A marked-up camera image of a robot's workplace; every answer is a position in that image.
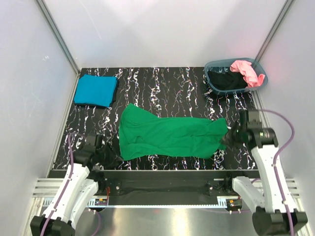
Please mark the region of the green t-shirt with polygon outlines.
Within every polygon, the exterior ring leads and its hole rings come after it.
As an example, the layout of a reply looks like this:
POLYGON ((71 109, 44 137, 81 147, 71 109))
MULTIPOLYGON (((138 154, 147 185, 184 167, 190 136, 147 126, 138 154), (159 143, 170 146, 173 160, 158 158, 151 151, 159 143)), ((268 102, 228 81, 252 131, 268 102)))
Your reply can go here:
POLYGON ((159 118, 129 104, 119 124, 120 154, 123 160, 154 154, 208 159, 225 149, 221 139, 227 132, 224 118, 159 118))

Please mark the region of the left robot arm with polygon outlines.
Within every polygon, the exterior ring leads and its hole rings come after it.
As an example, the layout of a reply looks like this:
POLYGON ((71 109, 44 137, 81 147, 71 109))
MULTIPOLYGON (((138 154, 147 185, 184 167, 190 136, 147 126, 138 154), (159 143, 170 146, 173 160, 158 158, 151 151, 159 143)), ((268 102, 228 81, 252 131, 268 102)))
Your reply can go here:
POLYGON ((105 196, 105 200, 98 200, 95 204, 106 207, 110 196, 119 195, 121 182, 94 170, 96 164, 114 156, 112 149, 103 143, 104 139, 100 134, 88 135, 78 150, 68 146, 70 163, 65 177, 44 213, 32 218, 30 228, 33 236, 73 236, 92 196, 105 196))

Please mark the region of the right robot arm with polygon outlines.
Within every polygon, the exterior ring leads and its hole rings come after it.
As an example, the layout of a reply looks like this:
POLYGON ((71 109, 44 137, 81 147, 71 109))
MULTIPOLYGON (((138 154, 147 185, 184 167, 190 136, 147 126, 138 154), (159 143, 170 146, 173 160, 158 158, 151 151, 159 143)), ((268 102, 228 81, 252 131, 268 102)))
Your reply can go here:
POLYGON ((293 236, 303 228, 308 218, 299 211, 289 191, 281 165, 280 153, 292 141, 295 132, 281 147, 275 131, 263 127, 259 110, 244 110, 240 121, 222 138, 227 147, 245 144, 257 164, 263 193, 249 177, 228 175, 223 189, 229 195, 238 194, 252 213, 252 223, 259 236, 293 236))

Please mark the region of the black t-shirt in basket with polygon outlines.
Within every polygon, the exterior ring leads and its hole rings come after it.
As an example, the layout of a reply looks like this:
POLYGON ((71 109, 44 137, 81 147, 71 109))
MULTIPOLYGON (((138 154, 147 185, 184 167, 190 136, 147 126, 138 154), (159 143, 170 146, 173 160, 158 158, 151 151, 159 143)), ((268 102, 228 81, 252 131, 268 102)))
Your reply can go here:
POLYGON ((248 86, 243 75, 239 72, 217 73, 209 71, 208 76, 212 85, 218 90, 244 89, 248 86))

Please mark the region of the folded blue t-shirt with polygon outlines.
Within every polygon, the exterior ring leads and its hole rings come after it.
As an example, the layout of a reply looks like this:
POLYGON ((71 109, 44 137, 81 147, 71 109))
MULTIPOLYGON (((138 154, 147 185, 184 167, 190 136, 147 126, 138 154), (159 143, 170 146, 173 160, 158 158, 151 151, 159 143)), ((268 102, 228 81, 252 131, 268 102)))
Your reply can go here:
POLYGON ((78 80, 74 104, 109 108, 115 101, 118 85, 117 77, 85 74, 78 80))

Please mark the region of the pink t-shirt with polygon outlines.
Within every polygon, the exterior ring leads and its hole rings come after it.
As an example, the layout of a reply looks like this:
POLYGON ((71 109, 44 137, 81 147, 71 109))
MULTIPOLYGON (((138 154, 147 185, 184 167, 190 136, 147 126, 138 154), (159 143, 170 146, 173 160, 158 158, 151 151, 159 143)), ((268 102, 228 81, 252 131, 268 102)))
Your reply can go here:
POLYGON ((231 72, 239 72, 248 88, 259 87, 263 84, 265 75, 257 75, 252 67, 252 63, 246 60, 236 60, 230 65, 231 72))

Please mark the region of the blue plastic basket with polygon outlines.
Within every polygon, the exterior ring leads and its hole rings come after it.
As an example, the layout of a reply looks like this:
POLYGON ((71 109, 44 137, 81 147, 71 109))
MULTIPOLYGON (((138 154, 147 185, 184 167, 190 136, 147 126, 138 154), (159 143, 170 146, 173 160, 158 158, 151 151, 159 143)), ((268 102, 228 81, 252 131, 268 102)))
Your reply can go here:
POLYGON ((206 81, 207 81, 208 85, 210 86, 210 89, 213 91, 213 93, 215 93, 217 95, 227 95, 227 94, 233 94, 233 93, 244 93, 244 92, 255 91, 255 90, 263 88, 268 83, 268 77, 266 75, 266 72, 262 68, 262 66, 257 61, 255 61, 254 59, 251 59, 251 58, 235 58, 235 59, 223 59, 223 60, 212 61, 212 62, 209 62, 205 65, 204 72, 205 72, 205 76, 206 76, 206 81), (263 84, 259 87, 254 87, 254 88, 246 87, 243 89, 235 89, 235 90, 218 90, 218 89, 216 89, 210 81, 210 78, 208 76, 208 72, 214 71, 217 73, 226 73, 226 72, 230 71, 230 65, 236 60, 246 60, 246 61, 251 62, 252 67, 253 67, 253 69, 257 75, 259 75, 259 74, 265 75, 265 79, 264 79, 263 84))

